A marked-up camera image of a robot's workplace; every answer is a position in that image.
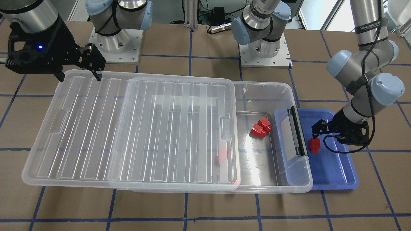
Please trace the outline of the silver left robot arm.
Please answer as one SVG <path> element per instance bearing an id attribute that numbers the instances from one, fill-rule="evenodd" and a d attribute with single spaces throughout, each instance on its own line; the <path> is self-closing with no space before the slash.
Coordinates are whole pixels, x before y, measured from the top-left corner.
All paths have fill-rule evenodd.
<path id="1" fill-rule="evenodd" d="M 312 126 L 312 138 L 320 135 L 335 138 L 341 144 L 367 146 L 376 128 L 375 116 L 402 96 L 405 85 L 389 73 L 376 71 L 390 64 L 399 47 L 389 40 L 388 20 L 381 0 L 351 0 L 354 31 L 359 51 L 337 52 L 328 61 L 327 71 L 338 80 L 352 99 L 332 120 L 319 120 Z M 257 50 L 262 58 L 274 57 L 280 38 L 292 17 L 290 7 L 280 0 L 253 0 L 241 16 L 232 19 L 232 35 L 239 45 Z"/>

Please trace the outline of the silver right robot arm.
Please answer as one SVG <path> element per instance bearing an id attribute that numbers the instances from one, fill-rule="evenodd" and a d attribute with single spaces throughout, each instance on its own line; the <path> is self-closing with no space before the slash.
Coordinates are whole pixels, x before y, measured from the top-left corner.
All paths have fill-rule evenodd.
<path id="1" fill-rule="evenodd" d="M 19 74 L 52 74 L 62 82 L 63 66 L 75 65 L 101 81 L 106 64 L 101 51 L 126 48 L 127 29 L 148 30 L 152 23 L 150 0 L 87 0 L 85 7 L 97 40 L 81 47 L 49 0 L 2 0 L 1 15 L 11 28 L 5 67 Z"/>

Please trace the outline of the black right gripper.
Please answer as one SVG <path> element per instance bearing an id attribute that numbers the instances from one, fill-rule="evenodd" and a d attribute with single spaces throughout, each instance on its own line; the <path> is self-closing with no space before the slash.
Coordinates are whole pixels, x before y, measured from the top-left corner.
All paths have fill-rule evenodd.
<path id="1" fill-rule="evenodd" d="M 76 44 L 61 16 L 49 28 L 26 33 L 15 19 L 10 24 L 8 55 L 5 66 L 19 74 L 53 74 L 65 80 L 63 65 L 89 70 L 97 81 L 102 80 L 106 59 L 94 43 L 84 47 Z"/>

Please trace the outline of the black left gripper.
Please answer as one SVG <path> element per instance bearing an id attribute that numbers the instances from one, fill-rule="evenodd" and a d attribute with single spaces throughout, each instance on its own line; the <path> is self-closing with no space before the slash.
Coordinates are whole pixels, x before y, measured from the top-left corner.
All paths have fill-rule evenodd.
<path id="1" fill-rule="evenodd" d="M 368 122 L 354 123 L 343 111 L 338 111 L 330 122 L 320 119 L 312 125 L 311 130 L 313 139 L 323 134 L 334 133 L 337 135 L 337 141 L 346 145 L 365 146 L 370 140 Z"/>

